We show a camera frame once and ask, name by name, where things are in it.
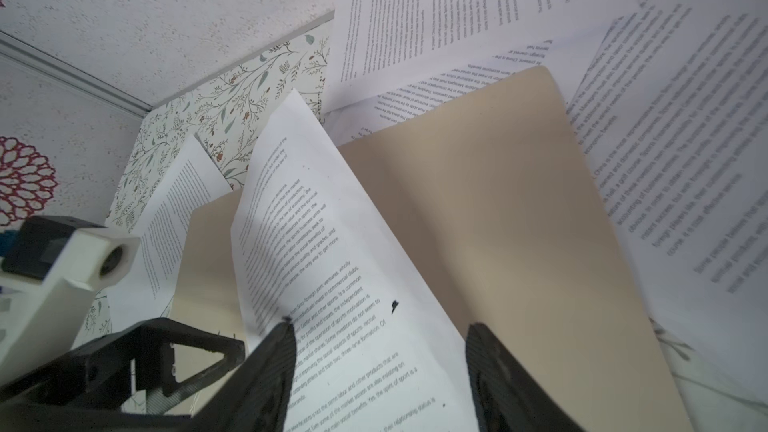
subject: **brown flower print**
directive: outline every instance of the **brown flower print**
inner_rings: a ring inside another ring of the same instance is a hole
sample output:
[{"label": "brown flower print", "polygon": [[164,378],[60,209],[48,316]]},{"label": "brown flower print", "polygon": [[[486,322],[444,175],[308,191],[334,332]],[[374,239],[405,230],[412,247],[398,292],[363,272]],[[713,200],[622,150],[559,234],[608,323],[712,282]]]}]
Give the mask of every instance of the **brown flower print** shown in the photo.
[{"label": "brown flower print", "polygon": [[56,170],[33,146],[0,137],[0,226],[40,212],[58,185]]}]

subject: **leaf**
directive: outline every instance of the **leaf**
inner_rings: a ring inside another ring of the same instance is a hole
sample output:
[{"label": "leaf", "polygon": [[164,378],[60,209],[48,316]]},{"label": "leaf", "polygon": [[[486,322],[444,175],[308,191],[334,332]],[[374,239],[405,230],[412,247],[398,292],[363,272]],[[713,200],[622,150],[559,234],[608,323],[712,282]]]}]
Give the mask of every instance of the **leaf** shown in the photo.
[{"label": "leaf", "polygon": [[265,70],[265,71],[264,71],[264,75],[262,75],[262,76],[261,76],[261,80],[259,81],[259,85],[258,85],[258,86],[256,86],[256,88],[257,88],[257,89],[258,89],[259,87],[261,87],[261,84],[263,84],[263,83],[264,83],[264,81],[266,80],[266,76],[268,76],[269,74],[270,74],[270,72],[269,72],[268,70]]}]

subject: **round hole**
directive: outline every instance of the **round hole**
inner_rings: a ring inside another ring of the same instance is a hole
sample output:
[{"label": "round hole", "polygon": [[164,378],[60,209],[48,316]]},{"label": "round hole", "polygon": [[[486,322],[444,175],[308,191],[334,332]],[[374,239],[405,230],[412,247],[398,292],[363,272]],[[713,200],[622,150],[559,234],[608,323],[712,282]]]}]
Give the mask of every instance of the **round hole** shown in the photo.
[{"label": "round hole", "polygon": [[99,275],[106,275],[116,269],[120,260],[123,258],[123,246],[116,247],[112,252],[107,255],[104,263],[101,264],[101,271]]}]

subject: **blue object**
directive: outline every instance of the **blue object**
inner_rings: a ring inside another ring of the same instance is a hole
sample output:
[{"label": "blue object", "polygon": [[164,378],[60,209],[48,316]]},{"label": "blue object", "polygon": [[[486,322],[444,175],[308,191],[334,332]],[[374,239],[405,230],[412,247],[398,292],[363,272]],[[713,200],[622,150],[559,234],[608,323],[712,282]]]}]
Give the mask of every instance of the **blue object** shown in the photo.
[{"label": "blue object", "polygon": [[0,257],[5,257],[5,254],[11,250],[11,246],[13,246],[13,242],[16,240],[17,234],[18,230],[10,229],[0,234]]}]

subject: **white robotic part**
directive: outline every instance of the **white robotic part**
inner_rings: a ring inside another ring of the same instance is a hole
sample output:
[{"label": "white robotic part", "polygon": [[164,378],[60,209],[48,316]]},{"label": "white robotic part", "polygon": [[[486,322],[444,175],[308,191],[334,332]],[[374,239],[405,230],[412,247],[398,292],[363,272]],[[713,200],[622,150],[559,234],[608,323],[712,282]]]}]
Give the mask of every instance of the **white robotic part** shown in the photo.
[{"label": "white robotic part", "polygon": [[[139,244],[114,228],[79,228],[44,280],[0,271],[0,384],[72,348],[96,293],[128,273]],[[119,263],[102,275],[102,264],[119,248],[112,255],[120,255]]]}]

